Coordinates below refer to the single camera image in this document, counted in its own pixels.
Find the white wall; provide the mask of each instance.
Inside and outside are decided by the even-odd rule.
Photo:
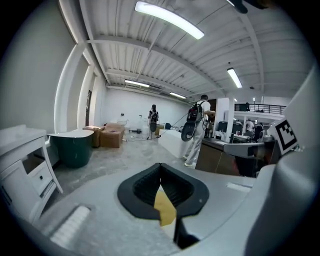
[[[190,106],[156,96],[145,95],[130,91],[108,89],[105,98],[105,107],[102,113],[106,122],[129,120],[134,125],[142,118],[147,118],[152,105],[156,105],[160,123],[173,125],[189,111]],[[181,127],[186,123],[187,116],[182,118],[175,126]]]
[[[288,106],[292,98],[264,96],[263,99],[266,105]]]
[[[74,46],[57,1],[30,14],[1,62],[0,129],[26,124],[54,132],[56,90]]]
[[[98,75],[94,79],[93,90],[91,95],[90,110],[89,110],[89,125],[102,126],[106,123],[106,100],[107,88],[104,77]],[[114,111],[114,108],[109,108],[108,112]]]
[[[81,87],[83,85],[83,81],[84,81],[88,66],[89,65],[87,61],[82,56],[76,67],[70,92],[69,92],[69,99],[68,99],[68,105],[67,105],[67,122],[66,122],[67,132],[73,131],[78,127],[77,126],[78,103],[79,103]]]
[[[215,119],[214,119],[214,126],[213,126],[214,131],[218,128],[218,123],[220,121],[224,121],[226,111],[229,111],[229,99],[218,98],[216,100]]]

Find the drawer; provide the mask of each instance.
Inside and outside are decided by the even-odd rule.
[[[30,177],[31,183],[39,196],[53,179],[45,161],[32,170],[28,176]]]

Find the black railing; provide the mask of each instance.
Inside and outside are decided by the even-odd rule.
[[[234,111],[269,113],[283,115],[286,106],[267,104],[234,104]]]

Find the dark green bathtub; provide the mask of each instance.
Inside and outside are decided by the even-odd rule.
[[[59,158],[69,168],[85,166],[92,154],[92,130],[73,130],[49,134],[50,143],[56,146]]]

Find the yellow tag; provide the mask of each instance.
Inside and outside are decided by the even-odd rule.
[[[176,208],[163,191],[156,193],[154,208],[160,212],[160,226],[171,224],[177,216]]]

